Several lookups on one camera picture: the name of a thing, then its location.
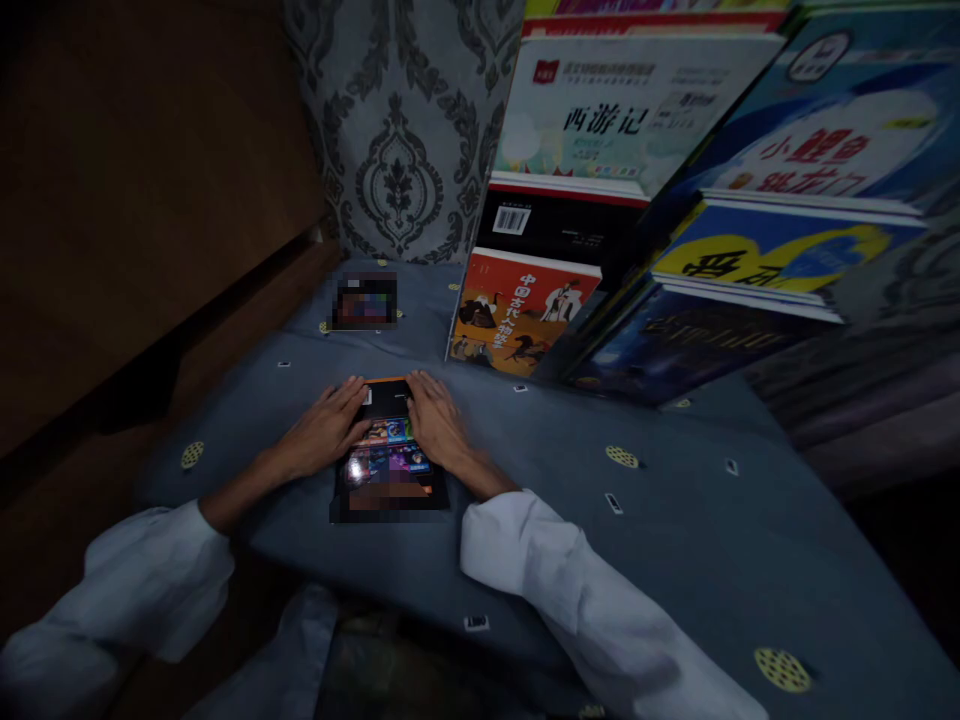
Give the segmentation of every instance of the wooden panel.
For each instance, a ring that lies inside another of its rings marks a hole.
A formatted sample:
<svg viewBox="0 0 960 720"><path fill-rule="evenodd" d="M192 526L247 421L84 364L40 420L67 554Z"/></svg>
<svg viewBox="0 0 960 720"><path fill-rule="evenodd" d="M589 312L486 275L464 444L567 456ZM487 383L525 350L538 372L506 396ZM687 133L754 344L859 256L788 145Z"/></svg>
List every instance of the wooden panel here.
<svg viewBox="0 0 960 720"><path fill-rule="evenodd" d="M7 488L0 488L0 577L5 588L15 590L0 593L0 644L38 620L80 580L84 548L134 512L133 481L155 443L187 417L246 352L283 325L338 258L335 244L306 244L262 281L258 277L250 284L244 278L243 293L217 310L212 327L205 317L202 328L190 328L199 335L184 354L164 420L108 436L87 430L66 448L52 438L47 454L62 457L52 467L39 468L36 477L23 463L11 467L10 458L0 462L0 477L21 486L12 497L4 497ZM82 423L80 418L73 424Z"/></svg>
<svg viewBox="0 0 960 720"><path fill-rule="evenodd" d="M255 5L61 2L5 68L0 454L321 214L279 14Z"/></svg>

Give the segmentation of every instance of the red book cover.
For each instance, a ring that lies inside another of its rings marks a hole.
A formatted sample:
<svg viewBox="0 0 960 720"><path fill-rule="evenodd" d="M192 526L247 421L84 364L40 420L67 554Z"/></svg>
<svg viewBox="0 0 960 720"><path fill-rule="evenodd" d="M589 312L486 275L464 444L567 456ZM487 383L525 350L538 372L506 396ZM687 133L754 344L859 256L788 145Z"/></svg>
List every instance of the red book cover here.
<svg viewBox="0 0 960 720"><path fill-rule="evenodd" d="M774 32L787 17L785 10L704 13L627 13L621 15L554 15L527 18L523 37L645 35L694 32Z"/></svg>
<svg viewBox="0 0 960 720"><path fill-rule="evenodd" d="M476 248L450 357L527 377L600 283L600 268Z"/></svg>

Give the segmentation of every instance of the gray bedsheet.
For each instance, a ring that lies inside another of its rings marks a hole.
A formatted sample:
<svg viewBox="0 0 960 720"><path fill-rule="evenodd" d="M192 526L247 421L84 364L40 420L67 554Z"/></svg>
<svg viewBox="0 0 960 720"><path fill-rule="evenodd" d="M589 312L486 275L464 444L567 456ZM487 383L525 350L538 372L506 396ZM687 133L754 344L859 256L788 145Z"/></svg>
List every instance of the gray bedsheet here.
<svg viewBox="0 0 960 720"><path fill-rule="evenodd" d="M175 506L242 471L331 383L424 368L442 378L477 445L521 485L582 526L591 545L659 602L776 718L956 717L960 677L842 507L790 448L738 376L695 392L686 409L637 408L493 371L444 363L459 266L353 260L341 270L394 271L396 330L331 333L328 281L236 367L153 455L139 484L147 504ZM278 362L290 367L278 368ZM180 455L202 440L189 472ZM637 455L628 469L608 445ZM739 476L728 473L734 459ZM547 676L569 662L522 600L458 569L459 524L471 501L451 479L452 508L423 524L331 525L332 470L266 500L242 536L259 552L333 586L388 601L463 633ZM612 513L613 493L624 514ZM768 682L754 650L783 648L815 673L813 688Z"/></svg>

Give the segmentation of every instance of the damask pattern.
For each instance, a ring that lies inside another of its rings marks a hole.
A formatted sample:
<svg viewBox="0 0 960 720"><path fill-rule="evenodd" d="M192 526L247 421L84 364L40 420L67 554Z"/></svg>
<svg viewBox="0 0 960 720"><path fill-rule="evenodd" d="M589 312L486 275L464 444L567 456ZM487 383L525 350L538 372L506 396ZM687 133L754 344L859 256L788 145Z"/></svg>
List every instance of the damask pattern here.
<svg viewBox="0 0 960 720"><path fill-rule="evenodd" d="M285 0L335 231L462 263L503 125L524 0Z"/></svg>

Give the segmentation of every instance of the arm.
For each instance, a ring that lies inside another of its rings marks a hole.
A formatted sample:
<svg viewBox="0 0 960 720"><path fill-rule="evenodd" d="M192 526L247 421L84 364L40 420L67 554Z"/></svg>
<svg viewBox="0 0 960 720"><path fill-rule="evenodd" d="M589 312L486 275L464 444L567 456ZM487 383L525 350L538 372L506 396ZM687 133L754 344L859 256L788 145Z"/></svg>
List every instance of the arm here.
<svg viewBox="0 0 960 720"><path fill-rule="evenodd" d="M140 652L177 662L220 614L233 572L229 540L264 495L335 461L369 423L351 378L321 398L273 448L220 490L155 508L94 540L83 580L0 652L0 701L11 717L99 717Z"/></svg>
<svg viewBox="0 0 960 720"><path fill-rule="evenodd" d="M423 373L407 381L420 446L482 503L463 517L461 569L533 605L601 702L622 717L766 718L659 605L593 551L580 528L519 492L469 446L442 383Z"/></svg>

